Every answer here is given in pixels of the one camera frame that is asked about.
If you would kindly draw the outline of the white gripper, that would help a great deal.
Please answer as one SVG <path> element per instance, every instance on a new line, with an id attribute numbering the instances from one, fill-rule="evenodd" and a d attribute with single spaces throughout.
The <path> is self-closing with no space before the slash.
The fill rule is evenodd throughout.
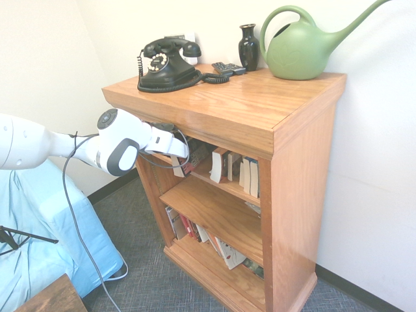
<path id="1" fill-rule="evenodd" d="M 146 153 L 161 153 L 164 155 L 173 155 L 180 158 L 189 156 L 189 149 L 186 144 L 177 139 L 171 132 L 151 128 L 151 139 L 144 148 Z"/>

